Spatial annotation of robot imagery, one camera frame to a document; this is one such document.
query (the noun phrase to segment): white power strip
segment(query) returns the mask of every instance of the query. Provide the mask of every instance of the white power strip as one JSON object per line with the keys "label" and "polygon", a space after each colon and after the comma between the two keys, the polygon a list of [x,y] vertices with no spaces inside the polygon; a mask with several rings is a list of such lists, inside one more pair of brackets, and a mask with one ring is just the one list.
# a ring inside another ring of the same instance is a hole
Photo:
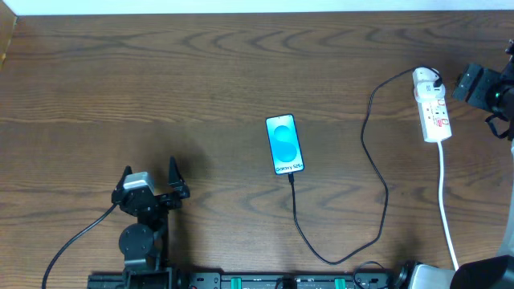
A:
{"label": "white power strip", "polygon": [[426,142],[437,143],[439,148],[439,211],[441,213],[441,220],[443,221],[443,229],[447,239],[451,261],[453,262],[454,269],[457,271],[459,264],[457,263],[450,230],[448,229],[443,198],[444,157],[441,141],[451,136],[450,117],[448,116],[447,104],[444,101],[446,90],[442,83],[437,87],[435,86],[435,82],[439,79],[439,76],[428,68],[417,68],[414,70],[412,78],[414,80],[414,98],[418,102],[423,138]]}
{"label": "white power strip", "polygon": [[450,117],[444,101],[444,84],[434,87],[439,77],[430,69],[418,68],[413,74],[414,97],[418,101],[419,119],[426,142],[436,143],[451,136]]}
{"label": "white power strip", "polygon": [[418,103],[418,110],[426,142],[436,143],[451,136],[447,104],[444,100]]}

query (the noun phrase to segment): wooden table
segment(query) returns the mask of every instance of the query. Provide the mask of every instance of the wooden table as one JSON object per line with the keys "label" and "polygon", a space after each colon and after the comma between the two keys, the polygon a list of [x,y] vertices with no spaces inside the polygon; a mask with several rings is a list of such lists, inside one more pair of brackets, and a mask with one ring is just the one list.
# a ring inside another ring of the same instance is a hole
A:
{"label": "wooden table", "polygon": [[[0,287],[39,287],[57,250],[110,205],[123,168],[167,192],[174,155],[191,199],[170,214],[173,260],[224,271],[351,271],[408,258],[451,267],[437,203],[438,153],[423,142],[412,79],[377,93],[365,141],[390,185],[380,241],[338,267],[296,232],[264,119],[293,113],[306,169],[299,220],[336,259],[373,239],[384,189],[359,140],[370,92],[419,64],[448,91],[469,62],[501,70],[514,12],[25,17],[0,72]],[[512,185],[510,143],[486,112],[450,99],[447,214],[461,263],[492,257]],[[121,271],[115,210],[73,244],[50,288]]]}

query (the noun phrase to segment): power strip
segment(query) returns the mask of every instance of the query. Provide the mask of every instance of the power strip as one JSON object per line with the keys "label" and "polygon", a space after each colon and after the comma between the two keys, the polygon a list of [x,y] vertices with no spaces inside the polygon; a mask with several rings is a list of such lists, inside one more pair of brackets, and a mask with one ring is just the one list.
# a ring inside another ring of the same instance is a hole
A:
{"label": "power strip", "polygon": [[451,136],[451,128],[447,104],[444,101],[444,85],[435,88],[434,82],[439,77],[427,68],[418,68],[412,75],[423,138],[430,143],[446,140]]}

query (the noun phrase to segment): smartphone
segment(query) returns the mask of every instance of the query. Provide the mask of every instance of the smartphone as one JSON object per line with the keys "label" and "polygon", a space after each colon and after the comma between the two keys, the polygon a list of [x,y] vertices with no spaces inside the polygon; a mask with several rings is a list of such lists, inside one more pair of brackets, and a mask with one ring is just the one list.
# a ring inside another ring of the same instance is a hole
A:
{"label": "smartphone", "polygon": [[276,174],[304,170],[304,159],[296,133],[295,118],[291,115],[266,119],[267,138]]}

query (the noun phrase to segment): green clamp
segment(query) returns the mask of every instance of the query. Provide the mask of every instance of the green clamp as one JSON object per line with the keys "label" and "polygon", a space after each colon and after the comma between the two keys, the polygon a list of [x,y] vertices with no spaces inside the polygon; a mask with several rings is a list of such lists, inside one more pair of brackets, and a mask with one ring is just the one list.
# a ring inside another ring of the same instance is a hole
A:
{"label": "green clamp", "polygon": [[241,278],[234,277],[230,280],[231,289],[241,289]]}
{"label": "green clamp", "polygon": [[334,283],[336,284],[336,289],[346,289],[346,280],[343,278],[337,278],[334,280]]}

